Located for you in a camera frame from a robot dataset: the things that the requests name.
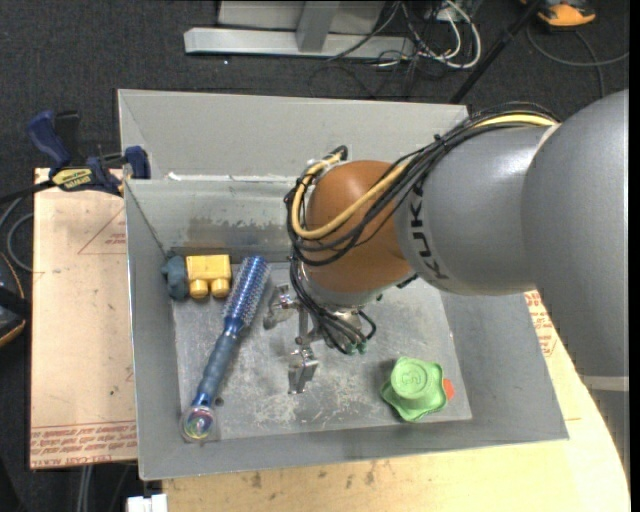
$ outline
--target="blue clamp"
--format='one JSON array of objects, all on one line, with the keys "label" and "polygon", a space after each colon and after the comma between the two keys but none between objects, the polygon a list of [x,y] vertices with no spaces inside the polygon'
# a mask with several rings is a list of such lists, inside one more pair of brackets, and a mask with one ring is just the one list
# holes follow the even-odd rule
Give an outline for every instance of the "blue clamp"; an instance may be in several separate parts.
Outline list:
[{"label": "blue clamp", "polygon": [[[85,165],[70,165],[72,155],[54,128],[54,114],[46,110],[35,116],[27,127],[27,135],[33,144],[49,155],[54,165],[49,171],[49,180],[62,190],[76,192],[96,190],[107,194],[121,195],[122,180],[111,174],[103,159],[91,156]],[[108,160],[111,165],[129,164],[129,176],[135,179],[150,179],[151,167],[145,151],[132,146],[124,155]]]}]

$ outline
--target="yellow plastic part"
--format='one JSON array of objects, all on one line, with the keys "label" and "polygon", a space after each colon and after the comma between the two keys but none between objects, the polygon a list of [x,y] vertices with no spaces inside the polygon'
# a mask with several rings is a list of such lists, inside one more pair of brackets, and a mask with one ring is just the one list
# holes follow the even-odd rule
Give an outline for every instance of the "yellow plastic part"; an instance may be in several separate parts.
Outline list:
[{"label": "yellow plastic part", "polygon": [[209,293],[224,299],[231,289],[231,260],[229,255],[187,256],[189,294],[204,299]]},{"label": "yellow plastic part", "polygon": [[555,18],[549,18],[544,13],[539,13],[538,16],[554,28],[579,27],[591,23],[596,17],[595,12],[584,15],[580,9],[568,4],[554,5],[549,8],[549,11],[553,13]]}]

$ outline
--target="orange object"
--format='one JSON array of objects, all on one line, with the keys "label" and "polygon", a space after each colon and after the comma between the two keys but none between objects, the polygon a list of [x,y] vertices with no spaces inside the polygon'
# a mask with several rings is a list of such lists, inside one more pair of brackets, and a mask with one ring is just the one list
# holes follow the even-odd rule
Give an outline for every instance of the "orange object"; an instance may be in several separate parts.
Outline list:
[{"label": "orange object", "polygon": [[453,382],[449,379],[442,379],[442,387],[447,395],[447,401],[451,400],[456,394],[456,390],[453,388]]},{"label": "orange object", "polygon": [[538,17],[551,28],[572,28],[591,23],[596,18],[596,13],[590,7],[561,2],[544,7],[538,12]]},{"label": "orange object", "polygon": [[[360,160],[334,167],[315,187],[306,211],[310,229],[324,226],[363,196],[389,169],[386,162]],[[371,205],[365,204],[325,241],[335,240],[358,224]],[[359,293],[389,286],[411,272],[397,242],[388,205],[364,229],[360,242],[339,260],[320,267],[308,267],[310,277],[320,286],[341,293]],[[305,253],[309,259],[324,259],[331,251]]]}]

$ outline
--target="green object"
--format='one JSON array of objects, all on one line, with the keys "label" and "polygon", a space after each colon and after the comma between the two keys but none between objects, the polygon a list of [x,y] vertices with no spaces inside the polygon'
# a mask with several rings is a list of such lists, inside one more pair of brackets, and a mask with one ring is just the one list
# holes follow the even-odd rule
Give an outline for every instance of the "green object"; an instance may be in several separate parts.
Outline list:
[{"label": "green object", "polygon": [[447,405],[442,380],[443,371],[438,363],[401,357],[380,394],[404,420],[418,421]]}]

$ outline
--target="gray box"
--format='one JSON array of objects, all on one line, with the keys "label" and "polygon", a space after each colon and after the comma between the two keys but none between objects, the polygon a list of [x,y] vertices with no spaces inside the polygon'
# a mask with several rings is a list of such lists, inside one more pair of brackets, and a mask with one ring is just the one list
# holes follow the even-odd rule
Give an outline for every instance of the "gray box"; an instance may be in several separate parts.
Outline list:
[{"label": "gray box", "polygon": [[[225,0],[220,2],[217,23],[258,29],[296,30],[305,3]],[[380,1],[340,2],[329,32],[354,35],[370,33],[384,4]]]},{"label": "gray box", "polygon": [[[169,300],[160,273],[167,252],[228,250],[234,263],[263,253],[277,281],[288,249],[281,198],[307,160],[346,144],[354,158],[391,161],[449,129],[464,109],[145,91],[120,91],[119,99],[122,146],[143,145],[154,174],[125,193],[143,479],[566,438],[524,298],[452,296],[416,282],[375,306],[380,334],[369,353],[318,351],[320,367],[302,397],[282,384],[294,329],[282,324],[267,335],[259,312],[223,384],[222,440],[185,443],[178,418],[220,315],[212,301]],[[234,220],[242,229],[229,228]],[[445,414],[418,424],[397,421],[377,395],[393,359],[408,351],[445,359],[459,391]],[[350,365],[356,377],[344,378],[345,394],[341,375]]]}]

